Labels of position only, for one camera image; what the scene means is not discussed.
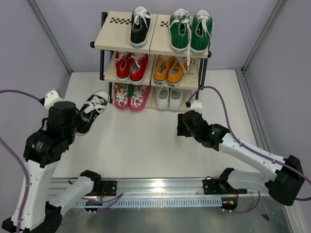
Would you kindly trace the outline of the pink flip-flop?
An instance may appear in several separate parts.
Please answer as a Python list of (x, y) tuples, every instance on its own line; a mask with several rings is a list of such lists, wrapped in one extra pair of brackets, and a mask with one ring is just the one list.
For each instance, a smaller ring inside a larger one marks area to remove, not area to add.
[(150, 85), (133, 85), (131, 89), (130, 110), (135, 112), (143, 110), (150, 92)]
[(132, 95), (132, 85), (116, 83), (114, 86), (114, 105), (120, 110), (129, 108)]

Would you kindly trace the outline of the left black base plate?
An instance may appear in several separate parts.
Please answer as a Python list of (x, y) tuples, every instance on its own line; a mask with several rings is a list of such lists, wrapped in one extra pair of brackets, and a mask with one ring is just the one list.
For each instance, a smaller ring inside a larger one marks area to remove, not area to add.
[(117, 181), (102, 180), (97, 196), (99, 197), (114, 197), (117, 195)]

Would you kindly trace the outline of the left red sneaker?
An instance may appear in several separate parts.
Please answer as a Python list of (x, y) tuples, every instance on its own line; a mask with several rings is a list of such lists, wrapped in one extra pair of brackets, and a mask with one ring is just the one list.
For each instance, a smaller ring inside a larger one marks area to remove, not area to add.
[(130, 76), (130, 52), (117, 51), (113, 66), (116, 68), (116, 77), (120, 81), (126, 81)]

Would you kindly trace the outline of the left yellow sneaker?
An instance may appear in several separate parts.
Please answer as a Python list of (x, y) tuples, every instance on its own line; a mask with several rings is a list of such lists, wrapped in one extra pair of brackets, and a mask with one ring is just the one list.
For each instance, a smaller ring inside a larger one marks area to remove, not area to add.
[(153, 74), (153, 81), (156, 84), (164, 84), (167, 81), (169, 68), (171, 67), (173, 59), (174, 56), (168, 55), (159, 55), (157, 57)]

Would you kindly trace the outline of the right controller board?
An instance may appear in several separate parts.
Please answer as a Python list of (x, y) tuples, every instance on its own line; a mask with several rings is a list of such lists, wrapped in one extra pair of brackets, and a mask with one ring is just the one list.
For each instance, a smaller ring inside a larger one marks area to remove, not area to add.
[(233, 212), (237, 208), (237, 205), (238, 205), (238, 201), (236, 199), (234, 200), (222, 199), (221, 209), (223, 212), (224, 211)]

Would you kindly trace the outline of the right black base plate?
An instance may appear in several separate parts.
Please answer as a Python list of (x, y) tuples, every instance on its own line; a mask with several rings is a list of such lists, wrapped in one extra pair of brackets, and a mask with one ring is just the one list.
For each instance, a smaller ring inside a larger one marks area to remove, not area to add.
[(219, 183), (219, 179), (212, 177), (205, 177), (202, 180), (203, 191), (205, 195), (233, 195), (233, 194), (247, 194), (247, 189), (234, 189), (228, 183)]

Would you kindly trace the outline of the sideways black sneaker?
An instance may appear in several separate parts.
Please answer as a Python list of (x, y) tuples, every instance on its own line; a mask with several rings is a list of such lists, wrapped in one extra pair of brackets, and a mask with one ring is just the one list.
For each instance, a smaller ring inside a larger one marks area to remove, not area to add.
[(109, 100), (110, 95), (104, 90), (97, 91), (89, 96), (79, 110), (77, 134), (85, 135), (89, 132), (94, 121), (105, 111)]

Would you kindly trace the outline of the beige black shoe shelf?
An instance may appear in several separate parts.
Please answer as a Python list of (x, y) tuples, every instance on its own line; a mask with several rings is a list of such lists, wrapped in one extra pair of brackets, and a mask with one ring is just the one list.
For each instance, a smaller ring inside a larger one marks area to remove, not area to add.
[[(146, 68), (146, 73), (142, 85), (150, 85), (152, 92), (146, 102), (146, 108), (156, 108), (156, 84), (153, 81), (153, 74), (156, 65), (156, 59), (159, 55), (178, 54), (171, 49), (169, 37), (169, 20), (170, 15), (152, 14), (151, 31), (147, 37), (145, 47), (136, 49), (130, 44), (131, 32), (131, 17), (130, 12), (103, 12), (102, 13), (102, 28), (97, 39), (91, 42), (91, 47), (100, 50), (100, 80), (108, 82), (108, 92), (110, 96), (114, 96), (113, 87), (118, 83), (116, 76), (116, 68), (112, 64), (107, 70), (104, 69), (104, 53), (110, 52), (109, 61), (115, 59), (116, 53), (121, 52), (138, 52), (149, 55), (149, 63)], [(199, 99), (198, 89), (204, 86), (207, 62), (211, 57), (211, 52), (206, 51), (203, 54), (191, 54), (193, 64), (181, 81), (178, 89), (184, 90), (183, 103), (180, 112), (188, 110), (185, 102)]]

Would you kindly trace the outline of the red sneaker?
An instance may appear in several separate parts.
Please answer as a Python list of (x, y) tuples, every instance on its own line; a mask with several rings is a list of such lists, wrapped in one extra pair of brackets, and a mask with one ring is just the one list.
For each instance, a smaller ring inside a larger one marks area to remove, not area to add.
[(140, 84), (143, 82), (148, 62), (148, 54), (132, 53), (130, 56), (130, 82), (132, 84)]
[(120, 81), (126, 81), (130, 76), (130, 52), (117, 51), (113, 66), (116, 68), (116, 77)]

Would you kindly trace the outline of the yellow sneaker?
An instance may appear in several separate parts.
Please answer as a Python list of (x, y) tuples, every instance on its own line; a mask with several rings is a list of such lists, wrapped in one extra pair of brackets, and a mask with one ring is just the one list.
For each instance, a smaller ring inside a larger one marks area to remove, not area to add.
[(153, 74), (153, 81), (156, 84), (164, 84), (167, 81), (169, 68), (171, 67), (173, 59), (174, 56), (168, 55), (159, 55), (157, 57)]
[(167, 83), (169, 86), (175, 87), (180, 85), (185, 75), (190, 70), (193, 63), (193, 58), (190, 58), (190, 63), (187, 62), (187, 57), (176, 56), (169, 69), (167, 75)]

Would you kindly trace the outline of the green sneaker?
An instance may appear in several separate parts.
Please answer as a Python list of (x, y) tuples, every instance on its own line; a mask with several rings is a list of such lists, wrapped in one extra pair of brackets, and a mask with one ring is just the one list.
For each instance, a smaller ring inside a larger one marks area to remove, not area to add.
[(192, 31), (190, 51), (194, 54), (207, 52), (212, 42), (211, 35), (214, 27), (214, 19), (209, 11), (201, 9), (192, 18)]
[(169, 20), (171, 48), (178, 52), (190, 51), (191, 29), (189, 12), (183, 8), (175, 10)]

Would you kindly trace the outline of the right yellow sneaker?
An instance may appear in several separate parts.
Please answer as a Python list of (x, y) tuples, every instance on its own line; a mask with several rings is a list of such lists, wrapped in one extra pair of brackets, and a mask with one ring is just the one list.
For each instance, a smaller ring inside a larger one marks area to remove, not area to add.
[(167, 83), (169, 86), (175, 87), (180, 85), (185, 75), (190, 70), (193, 63), (193, 58), (190, 58), (190, 63), (187, 62), (187, 57), (176, 56), (169, 69), (167, 75)]

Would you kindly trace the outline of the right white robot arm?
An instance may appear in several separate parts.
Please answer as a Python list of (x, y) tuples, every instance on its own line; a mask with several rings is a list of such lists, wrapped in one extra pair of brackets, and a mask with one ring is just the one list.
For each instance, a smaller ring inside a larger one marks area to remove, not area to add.
[(218, 188), (224, 193), (232, 189), (247, 189), (267, 193), (280, 204), (291, 206), (305, 181), (300, 160), (271, 154), (235, 137), (228, 128), (208, 124), (202, 115), (190, 110), (177, 116), (177, 135), (193, 137), (205, 148), (231, 155), (257, 172), (242, 172), (226, 168), (218, 178)]

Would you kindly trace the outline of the controller board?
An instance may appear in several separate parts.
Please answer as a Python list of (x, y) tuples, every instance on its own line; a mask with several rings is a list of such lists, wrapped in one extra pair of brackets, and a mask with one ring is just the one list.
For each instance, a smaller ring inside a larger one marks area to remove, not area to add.
[(221, 209), (223, 212), (224, 211), (233, 212), (237, 208), (237, 205), (238, 205), (238, 201), (236, 199), (234, 200), (222, 199)]
[(93, 199), (85, 199), (85, 201), (85, 210), (88, 212), (98, 211), (98, 209), (103, 206), (101, 201)]

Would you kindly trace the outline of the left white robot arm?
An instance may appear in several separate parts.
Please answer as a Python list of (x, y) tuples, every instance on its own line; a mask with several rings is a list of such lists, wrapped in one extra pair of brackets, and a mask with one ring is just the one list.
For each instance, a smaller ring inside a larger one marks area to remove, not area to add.
[(60, 101), (48, 110), (48, 118), (40, 129), (26, 140), (24, 167), (27, 174), (14, 214), (2, 222), (9, 233), (54, 233), (63, 216), (79, 199), (87, 194), (99, 194), (101, 176), (85, 170), (76, 182), (60, 196), (47, 200), (50, 182), (61, 155), (74, 142), (78, 111), (75, 103)]

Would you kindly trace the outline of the left controller board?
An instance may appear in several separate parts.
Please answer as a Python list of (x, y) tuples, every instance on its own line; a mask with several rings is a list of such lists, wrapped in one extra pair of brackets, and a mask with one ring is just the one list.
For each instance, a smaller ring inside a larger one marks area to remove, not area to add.
[(98, 211), (98, 209), (103, 206), (101, 201), (93, 199), (85, 199), (85, 201), (85, 210), (88, 212)]

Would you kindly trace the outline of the aluminium mounting rail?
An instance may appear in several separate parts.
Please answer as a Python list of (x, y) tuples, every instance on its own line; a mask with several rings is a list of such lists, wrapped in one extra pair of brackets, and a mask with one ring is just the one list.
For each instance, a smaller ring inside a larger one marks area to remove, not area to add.
[[(202, 186), (203, 178), (103, 178), (117, 181), (117, 195), (123, 193), (125, 198), (185, 198), (185, 197), (225, 197), (233, 195), (205, 195)], [(103, 198), (97, 196), (100, 184), (86, 195), (87, 198)], [(256, 193), (246, 185), (247, 194)]]

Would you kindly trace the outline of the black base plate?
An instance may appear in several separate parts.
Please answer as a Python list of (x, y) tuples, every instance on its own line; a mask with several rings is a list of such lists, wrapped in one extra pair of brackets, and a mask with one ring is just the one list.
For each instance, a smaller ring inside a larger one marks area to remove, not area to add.
[(219, 183), (219, 179), (212, 177), (205, 177), (202, 180), (203, 191), (205, 195), (233, 195), (233, 194), (247, 194), (247, 189), (234, 189), (228, 183)]
[(114, 197), (117, 195), (117, 181), (102, 180), (97, 196), (99, 197)]

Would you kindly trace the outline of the right red sneaker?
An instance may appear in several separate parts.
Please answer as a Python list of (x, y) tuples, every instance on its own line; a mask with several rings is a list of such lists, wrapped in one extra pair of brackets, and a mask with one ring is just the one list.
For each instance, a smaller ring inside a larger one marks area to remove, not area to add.
[(148, 62), (148, 54), (132, 53), (130, 56), (130, 82), (132, 84), (140, 84), (143, 82)]

